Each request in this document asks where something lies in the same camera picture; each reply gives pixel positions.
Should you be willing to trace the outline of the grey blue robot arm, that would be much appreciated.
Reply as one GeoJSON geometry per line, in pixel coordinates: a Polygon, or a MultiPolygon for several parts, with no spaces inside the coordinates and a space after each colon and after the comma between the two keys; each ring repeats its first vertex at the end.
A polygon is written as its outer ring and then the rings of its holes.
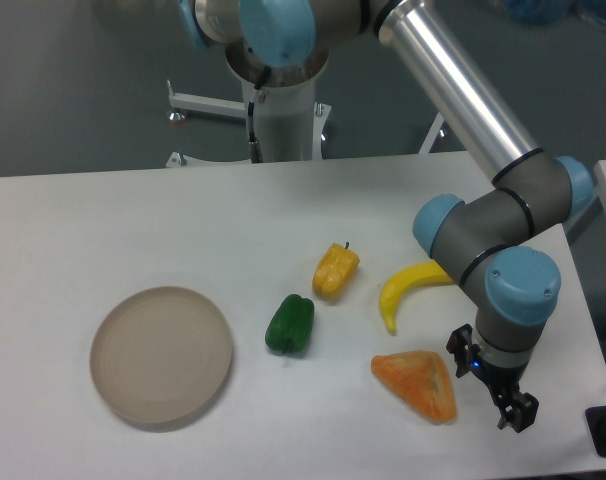
{"type": "Polygon", "coordinates": [[[400,57],[493,186],[470,203],[437,196],[413,223],[423,250],[477,308],[447,349],[459,375],[488,388],[501,427],[528,428],[538,402],[519,382],[561,283],[556,264],[526,242],[589,203],[587,169],[531,138],[429,1],[181,1],[177,10],[191,43],[223,45],[243,81],[255,163],[312,158],[311,91],[331,48],[372,31],[400,57]]]}

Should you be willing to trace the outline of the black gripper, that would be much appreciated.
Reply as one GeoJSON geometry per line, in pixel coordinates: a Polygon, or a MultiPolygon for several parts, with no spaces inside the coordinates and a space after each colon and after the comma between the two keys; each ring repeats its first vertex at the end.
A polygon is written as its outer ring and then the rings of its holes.
{"type": "Polygon", "coordinates": [[[497,427],[510,427],[520,433],[534,424],[539,402],[533,395],[520,390],[520,380],[529,364],[529,351],[508,352],[487,342],[472,340],[472,326],[464,324],[454,330],[446,350],[454,357],[455,375],[471,371],[490,392],[500,412],[497,427]]]}

